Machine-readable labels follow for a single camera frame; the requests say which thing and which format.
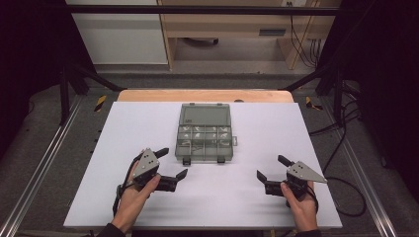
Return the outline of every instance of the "electrical outlet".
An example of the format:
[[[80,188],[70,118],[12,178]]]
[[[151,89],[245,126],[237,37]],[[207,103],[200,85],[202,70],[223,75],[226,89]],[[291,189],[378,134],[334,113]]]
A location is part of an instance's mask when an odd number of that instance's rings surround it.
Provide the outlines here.
[[[304,7],[307,0],[283,0],[281,7],[289,7],[288,3],[291,4],[291,7]]]

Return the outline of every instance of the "gray floor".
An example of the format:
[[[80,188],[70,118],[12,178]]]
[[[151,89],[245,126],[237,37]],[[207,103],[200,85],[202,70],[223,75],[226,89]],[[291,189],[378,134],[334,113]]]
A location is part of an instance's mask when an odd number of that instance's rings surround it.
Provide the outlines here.
[[[219,45],[216,46],[181,41],[179,47],[176,67],[172,72],[159,68],[153,69],[152,72],[141,73],[133,71],[121,74],[121,71],[112,71],[104,76],[119,85],[130,88],[277,89],[289,85],[311,70],[303,68],[303,65],[292,72],[281,68],[285,65],[283,59],[272,53],[272,50],[278,49],[275,41],[221,39]],[[249,47],[265,49],[255,49],[250,50],[248,54],[240,54],[243,53],[243,48]],[[20,225],[18,232],[20,236],[46,236],[47,234],[65,236],[64,233],[68,236],[82,236],[87,234],[87,232],[63,228],[62,224],[88,165],[91,152],[95,148],[95,139],[100,136],[112,101],[118,96],[118,93],[101,88],[93,82],[89,81],[89,84],[92,88],[87,96],[82,96],[80,110],[70,131],[66,134]],[[325,110],[319,111],[305,106],[306,96],[311,96],[315,105],[331,101],[329,97],[321,98],[321,100],[316,98],[312,90],[313,86],[315,82],[293,93],[294,100],[300,104],[309,131],[331,123]],[[107,95],[107,100],[100,112],[94,112],[97,100],[102,95]],[[12,146],[0,161],[0,220],[2,222],[12,211],[58,129],[60,119],[58,88],[54,86],[40,92],[34,95],[31,101],[33,111],[26,117]],[[397,172],[381,166],[379,153],[361,120],[355,119],[348,124],[347,140],[366,170],[398,236],[419,236],[417,228],[419,205],[406,190]],[[320,165],[324,166],[338,141],[336,132],[312,136]],[[356,184],[356,179],[347,162],[347,154],[343,152],[343,149],[336,154],[326,176],[339,177]],[[348,187],[331,181],[330,190],[339,208],[344,211],[353,213],[362,208],[359,196]],[[100,199],[100,197],[95,197],[94,193],[92,193],[92,198]],[[380,236],[370,210],[361,217],[340,216],[344,227],[326,230],[325,236]]]

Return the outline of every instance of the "black curtain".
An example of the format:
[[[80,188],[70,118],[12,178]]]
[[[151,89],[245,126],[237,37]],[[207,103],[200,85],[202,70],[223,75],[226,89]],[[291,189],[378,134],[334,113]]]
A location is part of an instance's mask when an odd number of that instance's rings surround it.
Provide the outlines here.
[[[416,0],[396,4],[377,0],[360,25],[342,69],[344,80],[360,83],[360,107],[383,161],[397,169],[419,201],[418,14]],[[335,22],[323,61],[333,54],[349,25]]]
[[[45,12],[43,4],[37,0],[1,3],[0,157],[29,111],[30,96],[58,84],[64,63],[96,72],[71,14]],[[83,80],[81,75],[73,77]]]

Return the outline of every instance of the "sleeve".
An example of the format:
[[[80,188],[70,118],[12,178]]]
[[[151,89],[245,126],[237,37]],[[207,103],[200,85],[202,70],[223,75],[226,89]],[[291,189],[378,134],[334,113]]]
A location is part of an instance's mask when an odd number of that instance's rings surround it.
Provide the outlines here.
[[[296,233],[295,237],[321,237],[320,230],[310,230]]]
[[[125,235],[115,225],[108,223],[97,237],[125,237]]]

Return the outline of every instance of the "person's left hand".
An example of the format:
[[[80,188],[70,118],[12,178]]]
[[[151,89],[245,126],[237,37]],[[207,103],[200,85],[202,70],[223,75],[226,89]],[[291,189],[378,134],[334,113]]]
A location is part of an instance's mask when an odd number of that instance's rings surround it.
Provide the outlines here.
[[[132,173],[135,167],[138,165],[138,161],[133,165],[128,181],[132,181]],[[135,224],[136,218],[144,207],[145,201],[157,188],[160,181],[160,175],[153,177],[147,185],[138,191],[135,186],[130,186],[124,191],[123,197],[121,198],[120,207],[112,220],[112,224],[119,228],[124,234],[126,234],[132,226]]]

